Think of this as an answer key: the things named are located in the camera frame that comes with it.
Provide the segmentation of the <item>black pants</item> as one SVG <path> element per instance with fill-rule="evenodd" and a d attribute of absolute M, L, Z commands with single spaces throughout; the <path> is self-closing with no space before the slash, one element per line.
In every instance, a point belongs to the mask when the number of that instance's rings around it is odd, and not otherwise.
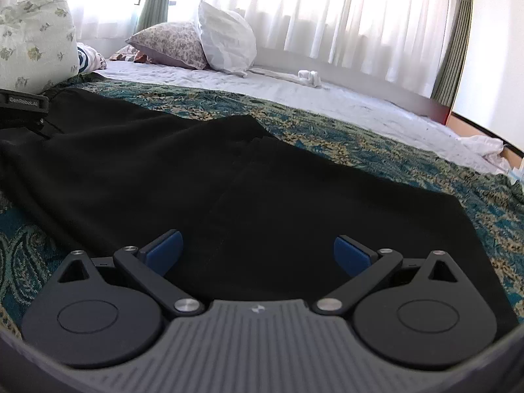
<path fill-rule="evenodd" d="M 518 324 L 459 201 L 287 144 L 248 115 L 195 121 L 87 90 L 59 91 L 40 133 L 1 130 L 1 188 L 58 248 L 105 257 L 170 229 L 168 280 L 193 297 L 312 302 L 342 285 L 333 245 L 448 252 L 495 313 Z"/>

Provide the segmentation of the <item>leaf print folded duvet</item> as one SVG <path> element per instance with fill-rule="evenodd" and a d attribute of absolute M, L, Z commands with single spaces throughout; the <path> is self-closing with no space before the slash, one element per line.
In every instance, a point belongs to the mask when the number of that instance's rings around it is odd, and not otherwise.
<path fill-rule="evenodd" d="M 23 0 L 1 9 L 1 87 L 39 94 L 79 72 L 67 0 Z"/>

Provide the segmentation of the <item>blue striped cushion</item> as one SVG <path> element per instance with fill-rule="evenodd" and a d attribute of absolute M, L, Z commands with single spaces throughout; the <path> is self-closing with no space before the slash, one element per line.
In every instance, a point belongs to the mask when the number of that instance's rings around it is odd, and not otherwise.
<path fill-rule="evenodd" d="M 106 69 L 106 59 L 93 47 L 78 43 L 77 51 L 79 57 L 79 74 L 90 74 L 96 70 Z"/>

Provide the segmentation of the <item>teal paisley bedspread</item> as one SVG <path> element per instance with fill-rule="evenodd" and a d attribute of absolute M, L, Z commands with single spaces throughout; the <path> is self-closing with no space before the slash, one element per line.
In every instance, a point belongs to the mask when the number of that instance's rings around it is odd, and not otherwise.
<path fill-rule="evenodd" d="M 458 154 L 409 145 L 390 133 L 283 105 L 244 92 L 143 84 L 79 75 L 52 88 L 92 91 L 156 111 L 207 121 L 252 115 L 277 138 L 334 162 L 423 189 L 462 204 L 517 318 L 523 317 L 523 188 Z M 53 241 L 1 199 L 1 325 L 15 336 L 23 314 L 61 262 Z"/>

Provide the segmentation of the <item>green curtain left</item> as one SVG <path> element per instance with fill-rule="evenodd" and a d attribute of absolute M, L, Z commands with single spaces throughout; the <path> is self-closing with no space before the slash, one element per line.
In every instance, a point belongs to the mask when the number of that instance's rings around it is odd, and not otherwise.
<path fill-rule="evenodd" d="M 135 31 L 140 32 L 168 19 L 170 0 L 145 0 Z"/>

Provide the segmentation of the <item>green curtain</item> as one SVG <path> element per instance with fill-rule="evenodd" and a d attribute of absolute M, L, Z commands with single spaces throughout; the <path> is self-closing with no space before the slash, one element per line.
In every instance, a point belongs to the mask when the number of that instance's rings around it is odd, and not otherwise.
<path fill-rule="evenodd" d="M 168 19 L 170 0 L 145 0 L 135 31 L 140 32 Z"/>
<path fill-rule="evenodd" d="M 449 43 L 436 77 L 431 99 L 452 107 L 464 69 L 473 19 L 473 0 L 457 0 Z"/>

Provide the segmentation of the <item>floral grey pillow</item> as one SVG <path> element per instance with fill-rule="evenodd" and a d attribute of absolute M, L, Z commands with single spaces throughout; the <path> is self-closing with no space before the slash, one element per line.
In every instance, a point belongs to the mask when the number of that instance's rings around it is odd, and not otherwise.
<path fill-rule="evenodd" d="M 202 70 L 208 66 L 194 24 L 164 22 L 140 30 L 126 40 L 156 64 Z"/>

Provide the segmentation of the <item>white bed sheet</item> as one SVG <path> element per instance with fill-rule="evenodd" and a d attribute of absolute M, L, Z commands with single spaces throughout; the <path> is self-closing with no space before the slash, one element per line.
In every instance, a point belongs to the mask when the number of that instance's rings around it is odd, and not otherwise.
<path fill-rule="evenodd" d="M 502 157 L 489 160 L 468 147 L 464 139 L 460 139 L 451 129 L 437 122 L 385 100 L 332 84 L 311 88 L 253 73 L 240 77 L 213 70 L 190 70 L 122 60 L 109 61 L 106 68 L 98 73 L 116 80 L 245 94 L 355 124 L 406 145 L 432 151 L 445 160 L 480 173 L 506 174 L 511 170 Z"/>

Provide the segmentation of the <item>crumpled white cloth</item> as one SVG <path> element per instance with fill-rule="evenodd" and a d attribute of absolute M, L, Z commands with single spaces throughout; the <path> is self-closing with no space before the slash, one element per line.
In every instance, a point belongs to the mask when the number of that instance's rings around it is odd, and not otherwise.
<path fill-rule="evenodd" d="M 507 172 L 511 168 L 509 161 L 502 155 L 504 142 L 501 139 L 474 135 L 470 137 L 459 137 L 458 141 L 470 151 L 498 167 L 498 169 Z"/>

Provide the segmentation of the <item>small white cloth bundle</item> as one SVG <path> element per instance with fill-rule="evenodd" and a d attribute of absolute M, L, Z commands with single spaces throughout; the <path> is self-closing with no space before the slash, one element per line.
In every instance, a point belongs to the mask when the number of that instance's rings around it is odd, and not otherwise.
<path fill-rule="evenodd" d="M 301 69 L 297 72 L 297 79 L 305 86 L 322 88 L 322 79 L 317 71 Z"/>

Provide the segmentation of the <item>white pillow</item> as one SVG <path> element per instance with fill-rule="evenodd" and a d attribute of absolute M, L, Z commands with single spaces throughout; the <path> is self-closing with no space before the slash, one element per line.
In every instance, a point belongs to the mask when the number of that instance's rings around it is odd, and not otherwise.
<path fill-rule="evenodd" d="M 201 1 L 197 31 L 208 64 L 219 72 L 245 77 L 257 57 L 251 26 L 235 11 Z"/>

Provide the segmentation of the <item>green curtain right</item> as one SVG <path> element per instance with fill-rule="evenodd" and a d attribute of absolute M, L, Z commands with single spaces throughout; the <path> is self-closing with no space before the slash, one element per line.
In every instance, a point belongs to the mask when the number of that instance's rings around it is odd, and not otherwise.
<path fill-rule="evenodd" d="M 452 107 L 464 69 L 473 19 L 473 0 L 457 0 L 449 43 L 436 77 L 431 99 Z"/>

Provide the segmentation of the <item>white sheer curtain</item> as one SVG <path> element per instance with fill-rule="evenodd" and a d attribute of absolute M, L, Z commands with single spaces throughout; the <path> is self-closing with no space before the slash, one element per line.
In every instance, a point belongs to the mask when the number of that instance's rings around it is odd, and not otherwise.
<path fill-rule="evenodd" d="M 21 0 L 1 0 L 11 5 Z M 122 41 L 145 0 L 67 0 L 82 41 Z M 191 21 L 201 1 L 245 18 L 262 48 L 288 51 L 386 80 L 422 96 L 447 50 L 457 0 L 170 0 L 168 21 Z"/>

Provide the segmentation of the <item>wooden bed frame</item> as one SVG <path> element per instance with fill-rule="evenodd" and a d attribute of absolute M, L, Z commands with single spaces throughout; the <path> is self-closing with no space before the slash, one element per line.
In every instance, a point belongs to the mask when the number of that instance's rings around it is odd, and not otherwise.
<path fill-rule="evenodd" d="M 321 76 L 322 85 L 332 84 L 367 97 L 385 100 L 412 114 L 426 117 L 447 127 L 446 123 L 449 119 L 450 110 L 445 105 L 438 104 L 434 100 L 420 96 L 412 91 L 404 90 L 385 80 L 378 80 L 370 75 L 358 74 L 349 68 L 332 66 L 284 51 L 260 49 L 255 59 L 255 64 L 251 67 L 249 73 L 303 85 L 297 79 L 297 72 L 301 69 L 317 71 Z M 510 157 L 510 152 L 505 147 L 502 155 L 509 161 L 511 170 L 518 167 L 518 159 Z"/>

